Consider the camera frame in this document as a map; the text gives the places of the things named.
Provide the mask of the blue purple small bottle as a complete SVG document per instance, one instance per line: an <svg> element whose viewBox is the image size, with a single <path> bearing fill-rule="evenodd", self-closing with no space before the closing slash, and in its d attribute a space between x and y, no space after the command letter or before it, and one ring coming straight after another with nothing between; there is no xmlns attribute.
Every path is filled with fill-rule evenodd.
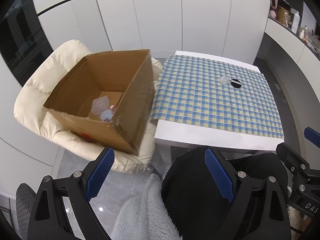
<svg viewBox="0 0 320 240"><path fill-rule="evenodd" d="M107 109L107 110L103 111L103 113L101 113L99 115L99 118L100 118L101 121L109 122L112 119L113 115L114 115L114 110L113 109Z"/></svg>

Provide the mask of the grey perforated chair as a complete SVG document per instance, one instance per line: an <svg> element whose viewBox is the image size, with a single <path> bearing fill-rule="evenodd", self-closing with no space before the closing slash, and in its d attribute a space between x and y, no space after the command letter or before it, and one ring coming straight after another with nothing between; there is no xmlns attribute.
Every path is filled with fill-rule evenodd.
<svg viewBox="0 0 320 240"><path fill-rule="evenodd" d="M16 212L21 238L27 239L28 225L36 197L35 191L26 183L22 183L16 191Z"/></svg>

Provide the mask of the grey fluffy blanket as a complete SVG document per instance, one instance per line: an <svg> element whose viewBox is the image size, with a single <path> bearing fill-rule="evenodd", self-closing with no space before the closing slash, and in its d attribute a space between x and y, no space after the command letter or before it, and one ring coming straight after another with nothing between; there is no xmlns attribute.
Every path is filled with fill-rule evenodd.
<svg viewBox="0 0 320 240"><path fill-rule="evenodd" d="M112 239L182 239L161 197L162 181L152 174L142 194L121 208L111 233Z"/></svg>

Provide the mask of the white low table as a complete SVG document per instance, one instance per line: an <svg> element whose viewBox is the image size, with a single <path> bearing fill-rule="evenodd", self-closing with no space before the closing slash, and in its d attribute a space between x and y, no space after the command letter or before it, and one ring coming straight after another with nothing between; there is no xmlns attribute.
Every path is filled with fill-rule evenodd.
<svg viewBox="0 0 320 240"><path fill-rule="evenodd" d="M185 55L221 61L236 66L251 69L261 73L258 67L225 57L193 53L188 51L177 51L174 55ZM276 149L283 139L250 135L238 132L224 131L220 129L207 128L202 126L182 124L167 120L157 121L155 140L159 146L160 153L165 162L171 161L170 149L172 146L192 148L194 146L207 145L218 148L252 151L271 151Z"/></svg>

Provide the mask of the blue yellow checkered tablecloth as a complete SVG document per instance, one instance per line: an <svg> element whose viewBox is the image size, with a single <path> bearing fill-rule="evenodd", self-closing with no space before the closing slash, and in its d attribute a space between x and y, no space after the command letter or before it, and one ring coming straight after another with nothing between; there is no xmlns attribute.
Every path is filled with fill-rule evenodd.
<svg viewBox="0 0 320 240"><path fill-rule="evenodd" d="M221 85L221 76L242 83ZM283 139L278 109L263 74L221 61L185 55L167 58L150 118Z"/></svg>

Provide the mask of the brown cardboard box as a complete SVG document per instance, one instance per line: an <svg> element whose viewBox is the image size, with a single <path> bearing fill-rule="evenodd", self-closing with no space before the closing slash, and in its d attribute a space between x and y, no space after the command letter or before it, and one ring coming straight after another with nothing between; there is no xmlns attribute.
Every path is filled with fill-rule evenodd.
<svg viewBox="0 0 320 240"><path fill-rule="evenodd" d="M138 154L155 88L150 51L106 51L83 57L44 107L84 139Z"/></svg>

